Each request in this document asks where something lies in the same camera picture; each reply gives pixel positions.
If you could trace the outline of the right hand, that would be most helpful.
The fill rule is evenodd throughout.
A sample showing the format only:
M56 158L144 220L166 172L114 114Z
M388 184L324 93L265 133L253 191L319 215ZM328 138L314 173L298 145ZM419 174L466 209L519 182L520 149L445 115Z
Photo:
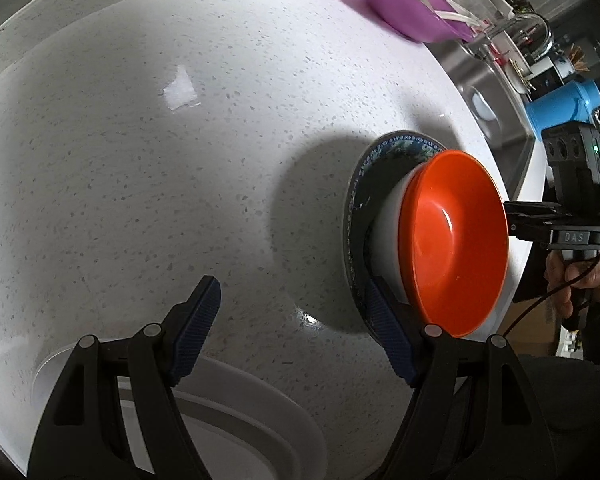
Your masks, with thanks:
M556 289L550 297L550 303L561 318L573 315L573 293L587 290L594 304L600 304L600 260L590 270L591 263L586 261L568 263L560 252L551 252L546 258L545 278L547 290Z

